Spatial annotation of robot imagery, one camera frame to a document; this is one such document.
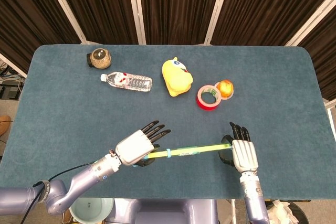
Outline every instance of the yellow rubber duck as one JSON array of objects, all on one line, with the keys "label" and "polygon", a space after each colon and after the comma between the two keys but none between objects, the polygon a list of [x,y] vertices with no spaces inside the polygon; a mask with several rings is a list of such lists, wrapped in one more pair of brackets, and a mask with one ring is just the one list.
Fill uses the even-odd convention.
[{"label": "yellow rubber duck", "polygon": [[162,65],[162,75],[172,97],[187,92],[193,83],[192,75],[177,57]]}]

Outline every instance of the robotic arm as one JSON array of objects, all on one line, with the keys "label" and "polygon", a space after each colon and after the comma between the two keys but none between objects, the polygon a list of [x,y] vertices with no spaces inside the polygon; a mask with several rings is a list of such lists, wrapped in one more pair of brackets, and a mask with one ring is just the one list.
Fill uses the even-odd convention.
[{"label": "robotic arm", "polygon": [[158,122],[154,121],[126,137],[116,146],[115,151],[110,150],[109,154],[75,175],[69,190],[63,181],[51,179],[42,181],[34,187],[0,188],[0,216],[24,214],[41,191],[39,202],[45,202],[49,214],[59,215],[92,186],[117,172],[121,164],[126,166],[151,164],[154,159],[144,161],[142,158],[156,151],[159,145],[154,142],[170,132],[165,130],[155,135],[164,127],[160,125],[152,129]]},{"label": "robotic arm", "polygon": [[226,159],[223,151],[219,152],[219,157],[223,163],[235,166],[242,174],[240,184],[244,191],[245,206],[250,222],[254,224],[269,223],[263,191],[257,176],[258,160],[254,144],[251,142],[246,128],[232,122],[230,125],[234,139],[230,135],[226,135],[223,137],[222,143],[228,141],[232,145],[233,160]]}]

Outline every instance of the yellow-green stick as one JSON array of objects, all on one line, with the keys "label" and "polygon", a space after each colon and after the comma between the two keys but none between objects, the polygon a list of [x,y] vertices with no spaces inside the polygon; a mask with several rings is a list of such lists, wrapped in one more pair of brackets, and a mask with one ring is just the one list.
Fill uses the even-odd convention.
[{"label": "yellow-green stick", "polygon": [[230,144],[215,144],[215,145],[208,145],[208,146],[179,148],[175,150],[167,149],[166,151],[162,151],[162,152],[149,153],[144,157],[144,159],[156,158],[156,157],[170,157],[170,156],[189,156],[189,155],[199,154],[202,152],[211,152],[211,151],[230,149],[231,147],[232,146]]}]

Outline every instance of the tape roll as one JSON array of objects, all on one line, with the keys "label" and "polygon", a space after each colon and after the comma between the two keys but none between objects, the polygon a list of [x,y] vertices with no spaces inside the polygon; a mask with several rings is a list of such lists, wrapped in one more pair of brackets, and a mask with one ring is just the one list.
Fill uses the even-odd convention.
[{"label": "tape roll", "polygon": [[[214,103],[206,103],[205,101],[202,100],[202,94],[207,93],[207,92],[211,93],[216,99]],[[196,102],[198,106],[203,110],[214,110],[215,108],[218,107],[221,100],[222,100],[222,96],[221,96],[220,91],[215,86],[212,86],[212,85],[205,85],[201,87],[196,96]]]}]

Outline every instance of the blue ring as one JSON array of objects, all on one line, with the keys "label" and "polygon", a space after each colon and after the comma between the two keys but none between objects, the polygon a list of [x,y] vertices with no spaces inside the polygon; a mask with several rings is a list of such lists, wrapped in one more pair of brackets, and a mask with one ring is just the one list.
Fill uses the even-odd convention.
[{"label": "blue ring", "polygon": [[172,157],[172,151],[170,149],[166,149],[167,151],[167,158]]}]

